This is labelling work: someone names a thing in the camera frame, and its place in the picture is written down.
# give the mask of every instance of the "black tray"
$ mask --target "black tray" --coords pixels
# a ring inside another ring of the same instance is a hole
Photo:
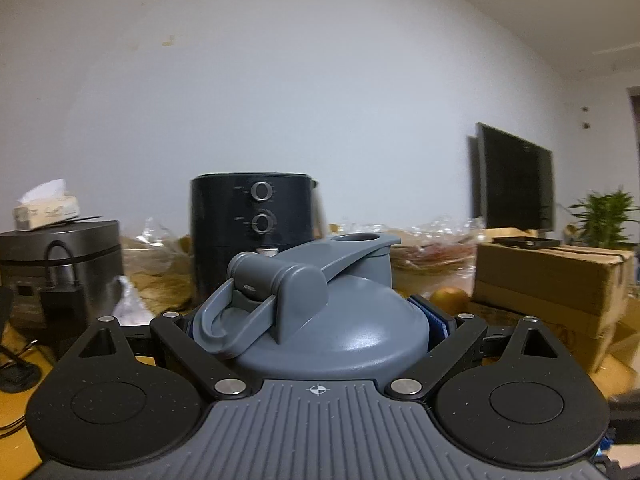
[[[534,236],[500,236],[494,238],[493,243],[520,249],[543,249],[545,247],[558,247],[560,240],[536,238]]]

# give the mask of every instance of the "black air fryer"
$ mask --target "black air fryer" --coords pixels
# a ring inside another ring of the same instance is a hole
[[[212,173],[191,181],[194,300],[225,280],[242,251],[273,256],[313,237],[314,181],[295,173]]]

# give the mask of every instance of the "cardboard box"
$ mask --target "cardboard box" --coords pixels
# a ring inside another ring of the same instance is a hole
[[[606,399],[613,395],[626,394],[634,388],[638,380],[638,374],[634,370],[609,353],[604,356],[600,367],[590,373],[589,377]]]
[[[620,362],[640,372],[640,300],[630,298],[626,316],[616,327],[610,354]]]
[[[79,216],[80,207],[75,196],[37,200],[14,208],[15,228],[18,231],[32,231]]]
[[[523,316],[526,316],[524,313],[475,302],[469,303],[466,310],[476,314],[476,316],[481,317],[491,325],[515,326]],[[454,316],[460,313],[449,312],[449,314]],[[600,336],[592,338],[560,324],[545,322],[545,325],[566,346],[578,364],[589,373],[595,372],[600,367],[616,331],[616,327],[611,326],[605,329]]]
[[[478,246],[474,300],[600,339],[625,314],[631,251]]]
[[[505,236],[538,236],[538,231],[535,229],[527,229],[526,231],[521,231],[515,227],[498,227],[494,229],[485,229],[484,234],[488,240],[492,240],[494,238],[500,238]]]

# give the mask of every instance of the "potted plant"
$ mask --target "potted plant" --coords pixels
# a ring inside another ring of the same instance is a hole
[[[630,218],[629,213],[640,210],[634,205],[631,193],[624,192],[621,187],[613,193],[591,192],[586,199],[569,207],[582,210],[572,213],[580,219],[578,240],[590,247],[606,249],[620,248],[625,244],[628,237],[623,233],[622,224],[638,222]]]

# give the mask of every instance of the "crosshair marking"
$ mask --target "crosshair marking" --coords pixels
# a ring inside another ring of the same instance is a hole
[[[324,386],[322,386],[322,384],[318,383],[316,384],[316,386],[307,388],[307,390],[310,391],[312,394],[315,394],[316,396],[320,396],[321,394],[328,392],[329,388],[325,388]]]

